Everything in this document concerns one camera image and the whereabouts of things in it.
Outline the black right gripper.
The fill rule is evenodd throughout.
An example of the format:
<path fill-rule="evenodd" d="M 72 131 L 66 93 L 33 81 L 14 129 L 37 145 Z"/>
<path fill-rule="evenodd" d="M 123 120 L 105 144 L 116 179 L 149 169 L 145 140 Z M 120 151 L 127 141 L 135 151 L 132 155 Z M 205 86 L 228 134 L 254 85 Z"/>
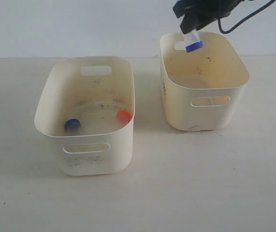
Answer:
<path fill-rule="evenodd" d="M 238 4 L 238 0 L 178 0 L 173 12 L 177 18 L 183 17 L 180 28 L 183 34 L 188 34 L 229 16 Z"/>

